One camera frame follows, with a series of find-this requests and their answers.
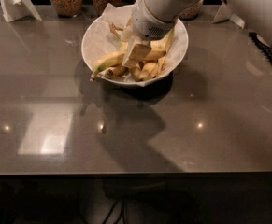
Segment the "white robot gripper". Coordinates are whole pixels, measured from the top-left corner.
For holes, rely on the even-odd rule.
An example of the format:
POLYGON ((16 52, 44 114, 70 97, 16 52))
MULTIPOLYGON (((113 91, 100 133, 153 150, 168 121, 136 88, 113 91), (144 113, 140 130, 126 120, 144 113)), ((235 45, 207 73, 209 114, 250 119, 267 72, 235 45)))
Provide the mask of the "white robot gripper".
POLYGON ((175 26, 177 7, 173 3, 173 0, 136 0, 131 24, 123 29, 122 38, 124 41, 132 36, 139 38, 128 42, 122 66, 135 67, 151 51, 149 40, 162 39, 175 26))

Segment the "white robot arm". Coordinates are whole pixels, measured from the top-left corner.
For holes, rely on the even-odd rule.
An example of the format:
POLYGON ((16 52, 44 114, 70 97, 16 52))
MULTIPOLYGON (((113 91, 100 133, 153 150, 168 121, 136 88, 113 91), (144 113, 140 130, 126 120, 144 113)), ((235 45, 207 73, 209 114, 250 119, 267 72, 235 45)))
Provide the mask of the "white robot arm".
MULTIPOLYGON (((163 38, 177 19, 203 0, 136 0, 130 12, 131 29, 148 42, 163 38)), ((272 48, 272 0, 220 0, 215 23, 230 20, 248 27, 272 48)))

